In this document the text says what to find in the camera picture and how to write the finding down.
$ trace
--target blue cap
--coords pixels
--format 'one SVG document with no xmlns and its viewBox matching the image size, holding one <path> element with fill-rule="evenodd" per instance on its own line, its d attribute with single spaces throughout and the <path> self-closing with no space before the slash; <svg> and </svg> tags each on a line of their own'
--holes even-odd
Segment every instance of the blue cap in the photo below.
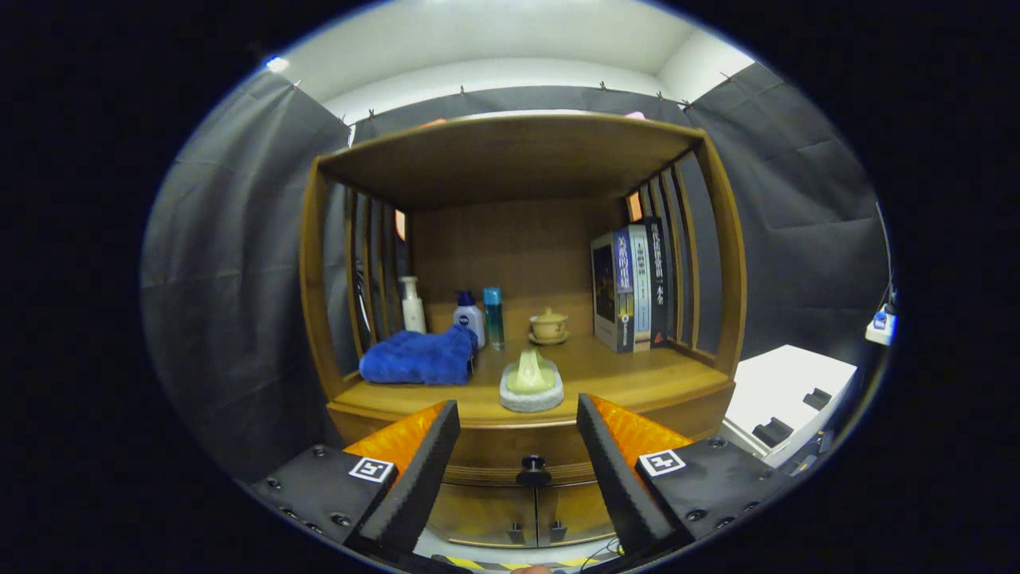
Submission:
<svg viewBox="0 0 1020 574">
<path fill-rule="evenodd" d="M 474 297 L 470 292 L 457 292 L 457 305 L 462 308 L 474 305 Z"/>
<path fill-rule="evenodd" d="M 499 286 L 486 286 L 481 291 L 481 301 L 487 306 L 501 306 L 503 305 L 503 292 L 500 292 Z"/>
</svg>

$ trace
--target screw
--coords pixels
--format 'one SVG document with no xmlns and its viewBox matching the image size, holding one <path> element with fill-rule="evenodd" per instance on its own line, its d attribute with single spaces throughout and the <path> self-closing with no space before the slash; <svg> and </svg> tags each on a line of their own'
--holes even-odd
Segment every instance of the screw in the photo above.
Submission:
<svg viewBox="0 0 1020 574">
<path fill-rule="evenodd" d="M 351 517 L 347 516 L 346 514 L 333 513 L 332 515 L 329 515 L 329 520 L 332 520 L 334 524 L 337 524 L 339 526 L 351 525 Z"/>
</svg>

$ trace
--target blue book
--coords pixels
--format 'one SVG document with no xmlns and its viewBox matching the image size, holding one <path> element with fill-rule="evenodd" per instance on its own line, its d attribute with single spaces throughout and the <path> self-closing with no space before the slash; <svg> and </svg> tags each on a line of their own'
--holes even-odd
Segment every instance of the blue book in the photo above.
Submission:
<svg viewBox="0 0 1020 574">
<path fill-rule="evenodd" d="M 596 337 L 615 353 L 633 350 L 634 283 L 626 227 L 592 241 Z"/>
</svg>

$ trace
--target cabinet shelf surface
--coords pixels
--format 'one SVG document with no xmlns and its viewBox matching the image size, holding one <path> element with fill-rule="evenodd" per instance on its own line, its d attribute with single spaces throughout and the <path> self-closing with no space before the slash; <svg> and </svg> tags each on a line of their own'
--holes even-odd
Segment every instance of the cabinet shelf surface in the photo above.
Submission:
<svg viewBox="0 0 1020 574">
<path fill-rule="evenodd" d="M 474 375 L 464 386 L 359 380 L 336 397 L 332 407 L 396 421 L 454 399 L 464 428 L 533 428 L 572 424 L 582 393 L 642 412 L 692 401 L 729 384 L 725 374 L 669 349 L 617 355 L 594 336 L 577 336 L 560 346 L 538 348 L 559 369 L 563 403 L 543 413 L 514 413 L 500 405 L 500 378 L 526 347 L 534 346 L 516 340 L 507 342 L 502 352 L 481 350 L 474 359 Z"/>
</svg>

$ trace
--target gray curtain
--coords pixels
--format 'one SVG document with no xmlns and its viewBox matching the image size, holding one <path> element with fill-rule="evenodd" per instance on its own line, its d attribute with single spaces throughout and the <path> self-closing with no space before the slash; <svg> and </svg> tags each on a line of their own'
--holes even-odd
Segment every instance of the gray curtain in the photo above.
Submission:
<svg viewBox="0 0 1020 574">
<path fill-rule="evenodd" d="M 349 133 L 262 71 L 198 126 L 152 206 L 141 262 L 149 353 L 182 419 L 242 480 L 338 440 L 305 337 L 298 233 L 312 158 L 346 147 Z M 343 264 L 339 251 L 327 246 L 328 269 Z M 346 289 L 334 282 L 330 298 Z"/>
<path fill-rule="evenodd" d="M 685 112 L 711 134 L 741 213 L 743 357 L 788 344 L 863 367 L 873 345 L 864 329 L 888 271 L 874 188 L 847 141 L 803 93 L 757 63 Z"/>
<path fill-rule="evenodd" d="M 439 117 L 515 109 L 641 111 L 650 119 L 708 131 L 732 184 L 744 229 L 748 316 L 742 358 L 793 345 L 859 366 L 868 361 L 864 328 L 888 280 L 874 190 L 836 128 L 796 88 L 755 63 L 685 108 L 598 88 L 468 92 L 358 121 L 354 142 Z M 721 319 L 715 222 L 698 165 L 687 161 L 680 172 L 697 230 L 698 347 L 713 353 Z"/>
</svg>

